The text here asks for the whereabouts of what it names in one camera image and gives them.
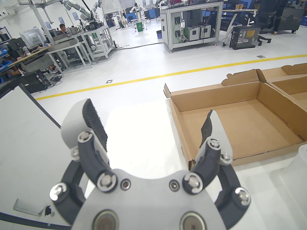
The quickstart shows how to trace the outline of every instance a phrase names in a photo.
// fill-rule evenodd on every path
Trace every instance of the office chair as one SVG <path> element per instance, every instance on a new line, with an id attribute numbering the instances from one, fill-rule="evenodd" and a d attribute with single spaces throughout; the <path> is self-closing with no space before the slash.
<path id="1" fill-rule="evenodd" d="M 265 34 L 273 30 L 276 20 L 276 11 L 282 1 L 283 0 L 261 0 L 258 14 L 255 17 L 252 13 L 247 12 L 251 20 L 254 20 L 254 25 L 261 27 L 260 34 Z M 259 35 L 259 46 L 262 44 L 261 40 L 265 40 L 270 43 L 272 39 Z"/>
<path id="2" fill-rule="evenodd" d="M 154 12 L 156 13 L 156 21 L 160 21 L 161 19 L 158 20 L 158 17 L 160 17 L 160 9 L 159 8 L 155 8 Z"/>
<path id="3" fill-rule="evenodd" d="M 145 18 L 146 18 L 146 24 L 147 24 L 148 19 L 149 19 L 149 23 L 151 23 L 149 11 L 144 11 L 144 15 L 145 15 Z"/>

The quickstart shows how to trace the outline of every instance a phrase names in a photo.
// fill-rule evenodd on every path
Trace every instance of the cardboard box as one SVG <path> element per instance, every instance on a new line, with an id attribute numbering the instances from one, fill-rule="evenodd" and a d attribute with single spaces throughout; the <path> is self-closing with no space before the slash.
<path id="1" fill-rule="evenodd" d="M 240 81 L 239 77 L 230 75 L 227 83 Z M 189 168 L 199 150 L 201 127 L 211 109 L 218 113 L 231 143 L 233 166 L 297 151 L 307 140 L 306 110 L 259 80 L 176 92 L 170 92 L 165 85 L 164 93 L 170 98 L 172 115 Z"/>
<path id="2" fill-rule="evenodd" d="M 228 74 L 227 79 L 222 81 L 223 86 L 247 83 L 252 81 L 260 81 L 269 83 L 277 80 L 285 80 L 290 78 L 301 77 L 307 74 L 307 63 L 286 65 L 280 68 L 271 69 L 252 69 L 249 71 Z"/>
<path id="3" fill-rule="evenodd" d="M 269 84 L 307 111 L 307 75 L 276 78 Z"/>

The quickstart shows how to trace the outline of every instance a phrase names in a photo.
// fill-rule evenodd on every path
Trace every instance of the metal frame cart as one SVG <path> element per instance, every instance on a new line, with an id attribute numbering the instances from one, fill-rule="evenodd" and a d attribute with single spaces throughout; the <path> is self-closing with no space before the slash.
<path id="1" fill-rule="evenodd" d="M 194 40 L 194 41 L 188 41 L 184 43 L 173 43 L 173 27 L 172 27 L 172 14 L 178 13 L 178 12 L 184 12 L 184 11 L 191 11 L 191 10 L 197 10 L 197 9 L 202 9 L 206 10 L 208 8 L 212 7 L 217 7 L 217 16 L 216 16 L 216 26 L 215 29 L 215 36 L 214 37 L 209 37 L 206 39 L 199 39 L 199 40 Z M 167 33 L 167 46 L 170 50 L 170 53 L 172 53 L 174 48 L 179 48 L 179 47 L 184 47 L 184 46 L 190 46 L 190 45 L 197 45 L 197 44 L 203 44 L 203 43 L 209 43 L 209 42 L 214 42 L 215 44 L 218 42 L 218 36 L 219 36 L 219 29 L 221 25 L 221 19 L 222 19 L 222 12 L 223 12 L 223 2 L 222 1 L 217 1 L 217 2 L 208 2 L 208 3 L 203 3 L 203 4 L 196 4 L 196 5 L 189 5 L 189 6 L 184 6 L 184 7 L 178 7 L 178 8 L 170 8 L 170 9 L 163 9 L 161 10 L 160 18 L 161 18 L 161 26 L 164 20 L 166 19 L 166 29 L 163 30 L 162 26 L 162 34 L 163 32 Z"/>

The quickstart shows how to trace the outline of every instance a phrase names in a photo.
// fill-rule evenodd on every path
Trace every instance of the cardboard box flap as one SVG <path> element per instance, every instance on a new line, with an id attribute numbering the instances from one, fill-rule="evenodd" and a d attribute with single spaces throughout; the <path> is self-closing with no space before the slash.
<path id="1" fill-rule="evenodd" d="M 253 81 L 259 81 L 256 69 L 228 74 L 227 79 L 222 81 L 223 86 L 237 85 L 242 83 L 248 83 Z"/>
<path id="2" fill-rule="evenodd" d="M 166 96 L 166 98 L 171 98 L 172 97 L 172 94 L 169 90 L 169 88 L 167 87 L 166 84 L 164 84 L 164 89 L 163 89 L 163 92 L 164 92 L 164 95 Z"/>
<path id="3" fill-rule="evenodd" d="M 287 75 L 301 75 L 307 74 L 307 63 L 296 64 L 296 65 L 286 65 L 282 66 L 282 70 L 286 72 Z"/>

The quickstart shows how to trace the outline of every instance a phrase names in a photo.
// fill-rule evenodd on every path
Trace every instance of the computer tower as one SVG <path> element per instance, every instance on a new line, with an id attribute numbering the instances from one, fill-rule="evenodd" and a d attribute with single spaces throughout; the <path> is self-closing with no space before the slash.
<path id="1" fill-rule="evenodd" d="M 210 32 L 211 32 L 211 25 L 200 25 L 199 26 L 199 38 L 200 39 L 205 39 L 210 37 Z"/>
<path id="2" fill-rule="evenodd" d="M 199 26 L 196 27 L 186 27 L 184 29 L 185 37 L 188 41 L 199 40 Z"/>
<path id="3" fill-rule="evenodd" d="M 30 93 L 43 91 L 45 90 L 47 84 L 43 84 L 42 79 L 45 78 L 43 73 L 41 71 L 36 72 L 30 72 L 24 76 L 21 76 L 18 78 L 20 83 L 24 85 L 24 87 L 29 91 Z"/>
<path id="4" fill-rule="evenodd" d="M 253 40 L 257 40 L 260 33 L 260 27 L 236 26 L 231 34 L 230 46 L 234 50 L 254 48 Z"/>

